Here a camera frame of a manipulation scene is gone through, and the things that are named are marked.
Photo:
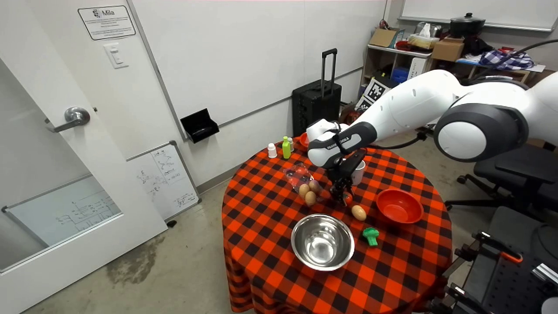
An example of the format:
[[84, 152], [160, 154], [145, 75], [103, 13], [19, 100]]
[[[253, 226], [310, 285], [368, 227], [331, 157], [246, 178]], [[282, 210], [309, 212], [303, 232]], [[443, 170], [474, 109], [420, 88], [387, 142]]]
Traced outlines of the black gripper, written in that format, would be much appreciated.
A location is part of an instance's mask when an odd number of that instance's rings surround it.
[[342, 205], [345, 208], [352, 208], [354, 206], [354, 196], [352, 196], [352, 171], [356, 170], [356, 166], [364, 161], [364, 152], [357, 151], [354, 154], [350, 154], [349, 157], [340, 159], [338, 163], [335, 163], [333, 166], [330, 166], [326, 170], [326, 175], [331, 182], [331, 199], [335, 205]]

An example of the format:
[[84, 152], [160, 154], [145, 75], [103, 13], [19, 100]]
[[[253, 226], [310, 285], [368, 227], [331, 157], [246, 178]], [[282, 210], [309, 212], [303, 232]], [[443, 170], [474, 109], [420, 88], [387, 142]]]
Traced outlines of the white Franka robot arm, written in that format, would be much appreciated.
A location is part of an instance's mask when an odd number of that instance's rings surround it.
[[352, 124], [321, 119], [309, 128], [309, 159], [328, 168], [364, 145], [436, 123], [438, 149], [455, 161], [481, 161], [530, 138], [558, 144], [558, 74], [532, 88], [513, 81], [462, 86], [431, 70], [380, 96]]

